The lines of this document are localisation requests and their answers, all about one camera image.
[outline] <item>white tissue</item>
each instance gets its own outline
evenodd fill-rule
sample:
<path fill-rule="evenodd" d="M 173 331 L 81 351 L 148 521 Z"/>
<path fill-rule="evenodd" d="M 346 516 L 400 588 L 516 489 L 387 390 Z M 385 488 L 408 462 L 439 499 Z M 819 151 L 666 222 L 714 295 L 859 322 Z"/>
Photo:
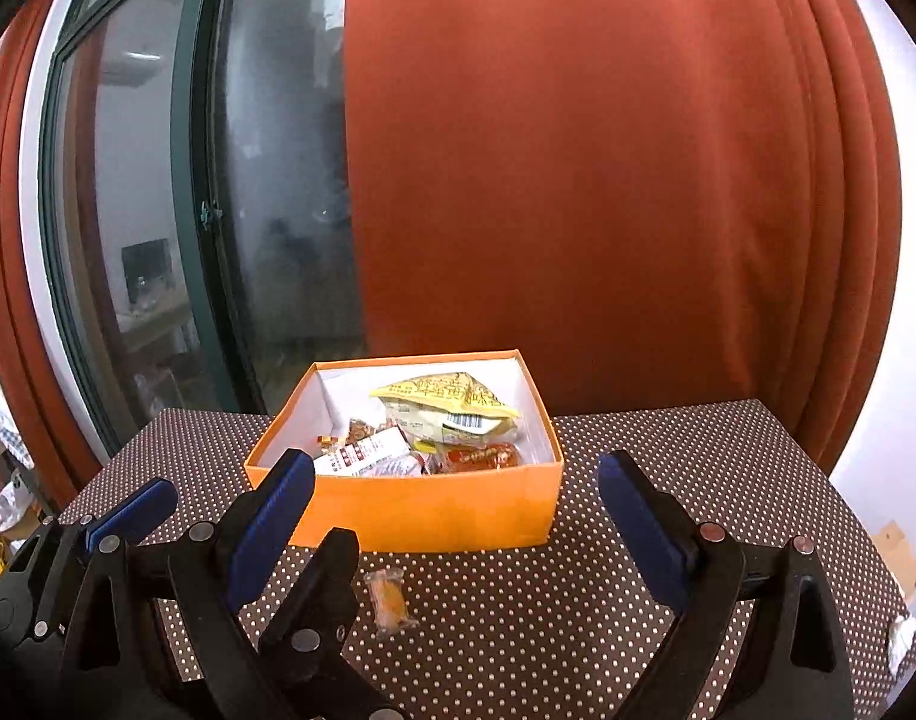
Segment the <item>white tissue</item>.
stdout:
<path fill-rule="evenodd" d="M 914 643 L 915 634 L 915 617 L 910 614 L 902 617 L 898 614 L 894 618 L 891 630 L 888 631 L 888 668 L 891 669 L 891 675 L 897 676 L 897 671 L 901 668 L 901 661 L 904 661 L 904 656 L 908 654 Z"/>

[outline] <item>cardboard box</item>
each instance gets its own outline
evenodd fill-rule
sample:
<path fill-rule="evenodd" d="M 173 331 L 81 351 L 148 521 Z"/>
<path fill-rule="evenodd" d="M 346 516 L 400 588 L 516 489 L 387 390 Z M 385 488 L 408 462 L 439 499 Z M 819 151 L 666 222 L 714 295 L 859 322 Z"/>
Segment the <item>cardboard box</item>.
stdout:
<path fill-rule="evenodd" d="M 892 520 L 877 536 L 872 536 L 872 541 L 888 571 L 897 579 L 905 603 L 910 604 L 916 594 L 916 557 L 907 536 Z"/>
<path fill-rule="evenodd" d="M 462 552 L 547 541 L 564 459 L 547 410 L 517 350 L 316 362 L 248 455 L 253 487 L 289 447 L 317 454 L 317 436 L 344 435 L 349 418 L 378 424 L 378 386 L 466 371 L 521 412 L 513 469 L 409 478 L 319 476 L 291 543 L 317 546 L 331 528 L 358 533 L 368 552 Z"/>

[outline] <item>brown tablecloth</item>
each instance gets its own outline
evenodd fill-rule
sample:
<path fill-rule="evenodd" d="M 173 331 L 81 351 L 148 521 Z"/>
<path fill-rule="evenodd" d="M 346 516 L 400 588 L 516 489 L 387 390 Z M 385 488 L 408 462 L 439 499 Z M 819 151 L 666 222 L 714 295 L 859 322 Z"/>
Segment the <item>brown tablecloth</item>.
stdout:
<path fill-rule="evenodd" d="M 242 464 L 271 420 L 165 410 L 88 485 L 61 517 L 101 515 L 149 478 L 178 488 L 178 511 L 148 541 L 169 541 L 217 520 L 248 490 Z M 416 718 L 609 718 L 671 624 L 624 550 L 597 493 L 600 453 L 624 447 L 695 520 L 774 546 L 808 533 L 818 546 L 848 642 L 855 712 L 874 716 L 891 690 L 888 624 L 905 605 L 867 533 L 819 469 L 755 400 L 554 420 L 566 458 L 547 544 L 459 554 L 364 554 L 362 602 L 344 656 Z M 241 620 L 257 640 L 310 550 L 288 547 L 264 596 Z M 361 576 L 405 568 L 421 627 L 379 641 Z M 720 702 L 747 627 L 735 611 L 718 664 L 694 708 Z M 199 675 L 171 602 L 162 613 L 186 679 Z"/>

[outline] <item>plastic bag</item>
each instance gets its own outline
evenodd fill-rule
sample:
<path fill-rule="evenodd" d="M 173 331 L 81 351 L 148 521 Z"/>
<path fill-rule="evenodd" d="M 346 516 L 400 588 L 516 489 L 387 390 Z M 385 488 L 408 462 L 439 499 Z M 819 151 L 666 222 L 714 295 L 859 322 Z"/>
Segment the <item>plastic bag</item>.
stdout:
<path fill-rule="evenodd" d="M 24 517 L 34 495 L 25 487 L 17 470 L 11 474 L 11 481 L 0 492 L 0 531 L 13 528 Z"/>
<path fill-rule="evenodd" d="M 401 591 L 402 579 L 404 570 L 400 567 L 381 568 L 365 574 L 379 638 L 392 637 L 418 624 L 418 620 L 408 615 L 408 603 Z"/>

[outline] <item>snack package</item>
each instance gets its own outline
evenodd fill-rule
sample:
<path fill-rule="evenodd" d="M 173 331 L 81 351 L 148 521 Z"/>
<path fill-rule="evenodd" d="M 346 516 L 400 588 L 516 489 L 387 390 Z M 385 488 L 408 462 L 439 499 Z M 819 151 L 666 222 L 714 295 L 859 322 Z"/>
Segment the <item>snack package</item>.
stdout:
<path fill-rule="evenodd" d="M 322 454 L 325 452 L 334 452 L 344 446 L 344 441 L 337 436 L 318 436 L 317 446 L 322 450 Z"/>
<path fill-rule="evenodd" d="M 483 448 L 507 437 L 520 416 L 468 373 L 418 376 L 371 395 L 381 399 L 389 420 L 422 451 L 440 443 Z"/>
<path fill-rule="evenodd" d="M 401 591 L 403 578 L 404 570 L 400 567 L 381 568 L 365 574 L 379 638 L 392 637 L 418 624 L 418 620 L 408 616 L 408 604 Z"/>
<path fill-rule="evenodd" d="M 390 420 L 422 452 L 434 451 L 440 443 L 484 447 L 514 431 L 510 418 L 492 419 L 475 413 L 449 413 L 406 400 L 383 399 Z"/>
<path fill-rule="evenodd" d="M 407 455 L 410 450 L 404 434 L 397 427 L 389 428 L 320 456 L 315 460 L 315 473 L 322 476 L 361 476 L 381 461 Z"/>
<path fill-rule="evenodd" d="M 369 439 L 377 431 L 363 419 L 352 418 L 347 424 L 347 440 L 345 443 L 357 443 L 362 439 Z"/>
<path fill-rule="evenodd" d="M 485 385 L 469 373 L 434 373 L 416 376 L 389 386 L 379 386 L 371 395 L 430 406 L 447 413 L 473 413 L 491 419 L 519 418 L 521 413 L 506 406 Z"/>
<path fill-rule="evenodd" d="M 441 473 L 466 473 L 511 469 L 521 463 L 521 456 L 511 443 L 493 443 L 486 447 L 442 446 L 435 454 Z"/>
<path fill-rule="evenodd" d="M 424 472 L 424 458 L 412 451 L 398 458 L 383 460 L 370 467 L 362 476 L 421 476 Z"/>

